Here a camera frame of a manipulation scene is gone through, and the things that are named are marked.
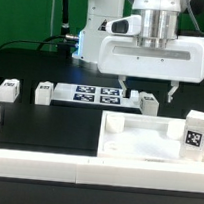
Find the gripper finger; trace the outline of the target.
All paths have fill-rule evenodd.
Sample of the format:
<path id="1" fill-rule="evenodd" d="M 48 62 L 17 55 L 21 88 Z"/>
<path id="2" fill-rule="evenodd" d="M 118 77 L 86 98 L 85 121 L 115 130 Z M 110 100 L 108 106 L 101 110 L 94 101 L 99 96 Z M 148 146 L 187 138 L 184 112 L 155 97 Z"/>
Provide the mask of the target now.
<path id="1" fill-rule="evenodd" d="M 170 103 L 171 100 L 173 100 L 173 94 L 175 93 L 175 91 L 177 91 L 178 88 L 179 88 L 179 82 L 178 81 L 171 81 L 171 88 L 168 92 L 167 103 Z"/>
<path id="2" fill-rule="evenodd" d="M 118 81 L 119 81 L 119 84 L 120 84 L 120 86 L 122 88 L 123 98 L 125 98 L 126 97 L 126 91 L 127 91 L 127 88 L 126 88 L 126 77 L 119 75 L 118 76 Z"/>

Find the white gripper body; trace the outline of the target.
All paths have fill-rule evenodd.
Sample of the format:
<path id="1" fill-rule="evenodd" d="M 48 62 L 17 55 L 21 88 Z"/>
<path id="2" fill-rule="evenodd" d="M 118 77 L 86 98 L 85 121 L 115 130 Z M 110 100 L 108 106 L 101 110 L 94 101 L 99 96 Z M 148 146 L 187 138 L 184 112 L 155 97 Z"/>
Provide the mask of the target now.
<path id="1" fill-rule="evenodd" d="M 141 16 L 109 21 L 98 69 L 111 75 L 198 83 L 204 78 L 204 37 L 178 36 L 165 48 L 139 46 Z"/>

